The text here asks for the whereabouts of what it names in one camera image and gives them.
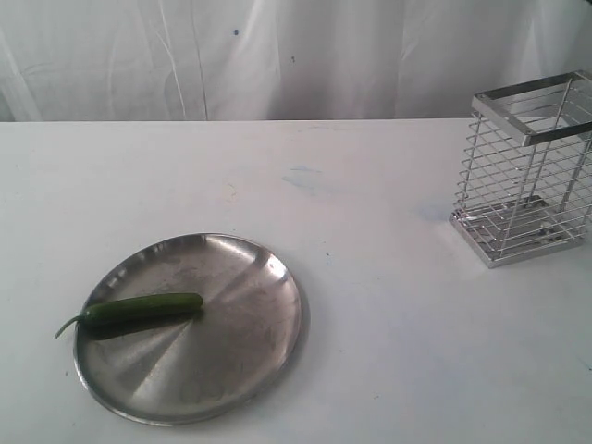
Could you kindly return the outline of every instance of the metal plate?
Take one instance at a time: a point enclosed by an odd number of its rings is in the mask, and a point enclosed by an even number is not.
[[[203,296],[199,318],[106,336],[77,327],[80,380],[107,409],[158,426],[201,421],[256,395],[286,364],[300,331],[300,294],[276,256],[247,240],[159,242],[111,271],[87,304],[184,291]]]

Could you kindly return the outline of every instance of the white table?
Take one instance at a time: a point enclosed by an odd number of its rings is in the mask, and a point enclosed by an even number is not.
[[[592,248],[481,265],[447,222],[467,123],[0,125],[0,442],[592,442]],[[56,329],[129,254],[210,231],[285,261],[302,353],[210,422],[110,413]]]

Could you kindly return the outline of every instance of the wire utensil holder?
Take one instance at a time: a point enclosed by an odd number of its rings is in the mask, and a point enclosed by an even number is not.
[[[477,94],[450,222],[490,268],[580,245],[592,212],[592,75]]]

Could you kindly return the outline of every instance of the green chili pepper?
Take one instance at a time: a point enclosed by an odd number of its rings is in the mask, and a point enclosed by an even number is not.
[[[202,297],[196,293],[151,294],[120,301],[99,302],[67,321],[57,330],[55,337],[75,322],[86,327],[103,327],[133,320],[188,314],[198,311],[203,303]]]

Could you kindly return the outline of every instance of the white backdrop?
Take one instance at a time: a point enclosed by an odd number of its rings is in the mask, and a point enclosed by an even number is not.
[[[584,0],[0,0],[0,120],[461,117],[576,68]]]

